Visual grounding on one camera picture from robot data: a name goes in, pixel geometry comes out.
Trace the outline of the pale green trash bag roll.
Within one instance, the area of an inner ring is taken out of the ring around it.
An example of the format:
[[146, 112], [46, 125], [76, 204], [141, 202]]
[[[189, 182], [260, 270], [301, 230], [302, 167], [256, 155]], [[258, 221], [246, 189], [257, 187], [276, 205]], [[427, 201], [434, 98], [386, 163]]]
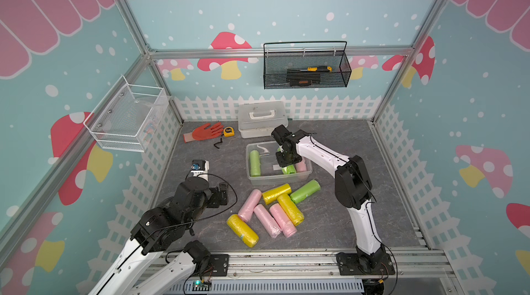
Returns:
[[258, 150], [252, 150], [249, 154], [249, 165], [250, 165], [250, 176], [260, 177], [261, 176], [261, 161]]

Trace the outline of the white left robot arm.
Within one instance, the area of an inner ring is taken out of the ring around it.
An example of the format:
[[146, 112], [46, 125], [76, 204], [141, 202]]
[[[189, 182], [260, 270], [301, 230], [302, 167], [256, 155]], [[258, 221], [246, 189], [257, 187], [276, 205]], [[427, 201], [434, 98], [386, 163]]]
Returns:
[[175, 241], [206, 220], [202, 215], [205, 209], [223, 207], [227, 212], [232, 208], [227, 194], [233, 188], [231, 184], [221, 178], [219, 187], [212, 187], [209, 177], [209, 173], [188, 177], [177, 186], [174, 197], [144, 213], [117, 259], [90, 293], [163, 294], [176, 283], [187, 283], [194, 275], [210, 274], [215, 268], [211, 252], [200, 241], [191, 241], [165, 267], [139, 281]]

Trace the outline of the bright green trash bag roll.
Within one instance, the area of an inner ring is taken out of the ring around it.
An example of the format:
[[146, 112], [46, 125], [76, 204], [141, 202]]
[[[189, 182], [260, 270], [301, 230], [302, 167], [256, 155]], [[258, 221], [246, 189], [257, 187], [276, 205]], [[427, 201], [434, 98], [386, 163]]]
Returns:
[[289, 165], [282, 168], [282, 173], [284, 175], [296, 174], [297, 170], [295, 168], [295, 165]]

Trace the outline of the light green trash bag roll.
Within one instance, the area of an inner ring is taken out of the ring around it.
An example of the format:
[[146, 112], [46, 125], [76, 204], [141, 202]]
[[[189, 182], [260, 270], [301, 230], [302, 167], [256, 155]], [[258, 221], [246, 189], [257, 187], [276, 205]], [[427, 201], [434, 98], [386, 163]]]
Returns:
[[320, 190], [320, 183], [317, 182], [317, 180], [311, 180], [296, 191], [294, 191], [293, 193], [291, 193], [290, 198], [297, 205]]

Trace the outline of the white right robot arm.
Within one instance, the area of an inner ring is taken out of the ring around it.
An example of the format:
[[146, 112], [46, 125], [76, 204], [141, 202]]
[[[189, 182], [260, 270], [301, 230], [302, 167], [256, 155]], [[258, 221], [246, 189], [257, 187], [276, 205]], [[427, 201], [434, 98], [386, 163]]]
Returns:
[[323, 168], [335, 180], [335, 197], [348, 209], [356, 234], [357, 265], [366, 274], [375, 274], [388, 266], [391, 256], [381, 241], [372, 212], [375, 197], [363, 159], [340, 154], [313, 138], [304, 130], [289, 131], [284, 125], [273, 129], [271, 136], [280, 146], [276, 159], [281, 167], [295, 165], [304, 158]]

